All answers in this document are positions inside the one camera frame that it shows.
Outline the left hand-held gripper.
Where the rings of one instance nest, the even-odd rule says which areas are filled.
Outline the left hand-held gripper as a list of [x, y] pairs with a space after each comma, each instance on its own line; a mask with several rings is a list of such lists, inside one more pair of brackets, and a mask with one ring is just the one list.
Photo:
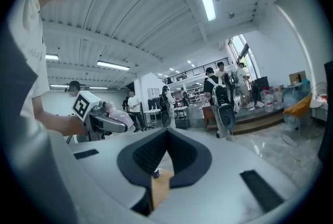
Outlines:
[[79, 91], [72, 110], [83, 122], [89, 140], [103, 140], [107, 132], [123, 133], [127, 125], [119, 120], [109, 118], [105, 101], [89, 91]]

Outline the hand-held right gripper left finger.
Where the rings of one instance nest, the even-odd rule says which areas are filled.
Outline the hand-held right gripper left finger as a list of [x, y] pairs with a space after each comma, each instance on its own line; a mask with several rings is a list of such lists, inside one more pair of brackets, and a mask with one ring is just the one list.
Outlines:
[[165, 216], [153, 216], [152, 175], [166, 150], [167, 129], [125, 133], [105, 141], [71, 144], [81, 168], [118, 205], [146, 217], [149, 222], [166, 223]]

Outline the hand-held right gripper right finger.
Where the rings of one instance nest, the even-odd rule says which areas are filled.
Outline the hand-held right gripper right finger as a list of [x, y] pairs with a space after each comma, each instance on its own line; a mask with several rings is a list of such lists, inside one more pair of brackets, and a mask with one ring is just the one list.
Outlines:
[[304, 192], [249, 149], [201, 133], [184, 131], [211, 152], [212, 163], [195, 184], [171, 188], [172, 171], [161, 170], [153, 191], [153, 216], [166, 223], [281, 223]]

